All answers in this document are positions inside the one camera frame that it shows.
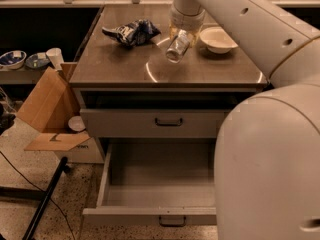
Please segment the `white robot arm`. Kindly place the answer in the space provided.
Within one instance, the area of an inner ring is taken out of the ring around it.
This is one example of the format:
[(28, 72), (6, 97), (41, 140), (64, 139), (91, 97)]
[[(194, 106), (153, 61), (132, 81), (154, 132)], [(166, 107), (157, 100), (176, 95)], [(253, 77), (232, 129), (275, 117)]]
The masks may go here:
[(215, 146), (219, 240), (320, 240), (319, 31), (267, 0), (174, 0), (213, 17), (273, 88), (238, 104)]

